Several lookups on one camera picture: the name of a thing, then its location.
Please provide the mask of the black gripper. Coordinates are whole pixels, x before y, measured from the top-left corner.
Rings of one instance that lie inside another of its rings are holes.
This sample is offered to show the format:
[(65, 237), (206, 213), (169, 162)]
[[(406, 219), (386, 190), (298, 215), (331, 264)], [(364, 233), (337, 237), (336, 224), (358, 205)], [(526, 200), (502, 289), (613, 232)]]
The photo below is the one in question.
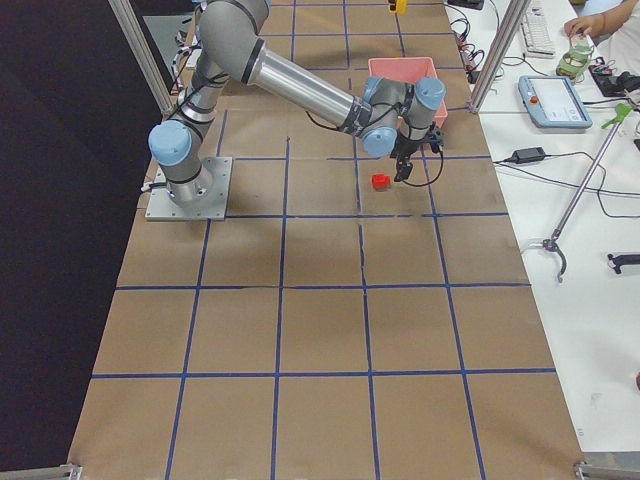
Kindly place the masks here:
[(411, 156), (417, 152), (424, 143), (424, 139), (410, 139), (403, 134), (396, 137), (394, 145), (394, 157), (396, 158), (395, 182), (405, 182), (409, 179), (413, 164)]

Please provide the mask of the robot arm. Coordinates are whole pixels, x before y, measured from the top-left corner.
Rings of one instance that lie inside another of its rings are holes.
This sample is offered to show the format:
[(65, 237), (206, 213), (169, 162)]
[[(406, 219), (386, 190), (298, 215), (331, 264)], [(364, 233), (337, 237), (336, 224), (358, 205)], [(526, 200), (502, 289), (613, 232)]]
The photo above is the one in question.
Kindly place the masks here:
[(360, 139), (374, 158), (396, 159), (397, 180), (407, 179), (411, 155), (433, 143), (435, 116), (446, 87), (437, 78), (414, 83), (371, 76), (361, 97), (348, 94), (271, 51), (260, 30), (268, 1), (209, 1), (199, 19), (201, 54), (189, 88), (150, 132), (148, 144), (165, 177), (169, 202), (179, 208), (215, 203), (222, 179), (199, 157), (222, 88), (234, 79), (286, 99)]

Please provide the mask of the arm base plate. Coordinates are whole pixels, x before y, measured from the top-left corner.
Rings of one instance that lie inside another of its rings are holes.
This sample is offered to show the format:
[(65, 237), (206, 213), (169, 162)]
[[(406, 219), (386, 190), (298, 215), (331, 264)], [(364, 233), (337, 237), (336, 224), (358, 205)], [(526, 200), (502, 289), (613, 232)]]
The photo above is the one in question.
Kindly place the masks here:
[(149, 193), (146, 219), (150, 221), (224, 221), (229, 199), (233, 158), (205, 157), (199, 176), (192, 182), (167, 182), (157, 168), (155, 182)]

